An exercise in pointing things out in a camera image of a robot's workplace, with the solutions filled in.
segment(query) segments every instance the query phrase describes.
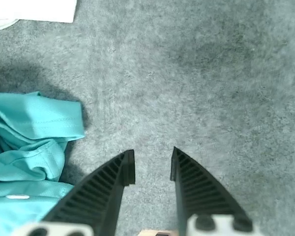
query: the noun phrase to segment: fabric fold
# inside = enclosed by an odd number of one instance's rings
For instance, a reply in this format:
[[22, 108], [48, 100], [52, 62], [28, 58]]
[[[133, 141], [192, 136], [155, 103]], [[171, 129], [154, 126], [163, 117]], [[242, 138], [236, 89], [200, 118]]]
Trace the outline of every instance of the fabric fold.
[[64, 150], [82, 137], [79, 102], [39, 92], [0, 93], [0, 236], [39, 221], [71, 190], [70, 184], [58, 182]]

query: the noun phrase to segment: carpet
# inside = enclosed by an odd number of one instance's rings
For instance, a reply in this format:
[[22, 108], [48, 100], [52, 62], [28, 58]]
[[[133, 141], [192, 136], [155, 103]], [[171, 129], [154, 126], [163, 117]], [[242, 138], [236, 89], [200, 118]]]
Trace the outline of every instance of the carpet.
[[0, 31], [0, 92], [36, 90], [84, 107], [62, 181], [135, 150], [117, 236], [176, 228], [174, 146], [295, 235], [295, 0], [79, 0], [73, 24]]

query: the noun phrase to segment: gray carpet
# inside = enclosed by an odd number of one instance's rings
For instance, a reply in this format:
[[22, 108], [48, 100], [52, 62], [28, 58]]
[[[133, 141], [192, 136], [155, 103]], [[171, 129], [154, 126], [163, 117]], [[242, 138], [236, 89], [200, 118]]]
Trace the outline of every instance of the gray carpet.
[[174, 229], [177, 146], [269, 236], [295, 236], [295, 0], [80, 0], [0, 31], [0, 91], [79, 100], [62, 180], [133, 148], [117, 236]]

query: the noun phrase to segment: ribbed rubber pad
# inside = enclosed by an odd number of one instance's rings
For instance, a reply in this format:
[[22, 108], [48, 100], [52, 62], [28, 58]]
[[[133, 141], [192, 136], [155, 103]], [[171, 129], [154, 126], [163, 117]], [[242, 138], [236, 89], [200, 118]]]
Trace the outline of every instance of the ribbed rubber pad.
[[174, 148], [171, 180], [176, 183], [177, 211], [184, 231], [193, 214], [243, 214], [230, 193], [198, 162]]
[[134, 151], [128, 150], [89, 174], [43, 221], [87, 224], [96, 236], [113, 236], [123, 189], [134, 183]]

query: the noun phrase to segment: teal shirt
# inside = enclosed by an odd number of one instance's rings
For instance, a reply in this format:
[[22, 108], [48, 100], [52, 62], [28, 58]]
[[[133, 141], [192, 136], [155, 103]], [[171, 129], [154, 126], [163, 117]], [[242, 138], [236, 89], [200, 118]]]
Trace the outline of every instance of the teal shirt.
[[0, 236], [41, 220], [71, 190], [58, 182], [64, 150], [82, 137], [79, 102], [0, 93]]

